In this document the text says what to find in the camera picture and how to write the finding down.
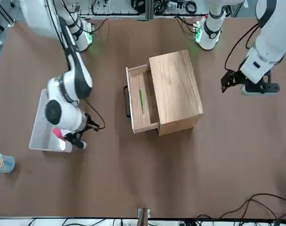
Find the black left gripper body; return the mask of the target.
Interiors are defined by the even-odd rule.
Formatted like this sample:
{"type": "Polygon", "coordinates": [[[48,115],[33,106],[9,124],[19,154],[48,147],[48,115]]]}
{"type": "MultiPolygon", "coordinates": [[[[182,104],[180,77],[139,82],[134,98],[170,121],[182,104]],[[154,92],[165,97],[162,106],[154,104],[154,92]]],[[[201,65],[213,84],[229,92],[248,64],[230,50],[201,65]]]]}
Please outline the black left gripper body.
{"type": "Polygon", "coordinates": [[[236,86],[236,85],[243,85],[243,84],[245,84],[245,76],[240,71],[236,71],[234,73],[233,79],[230,79],[229,85],[236,86]]]}

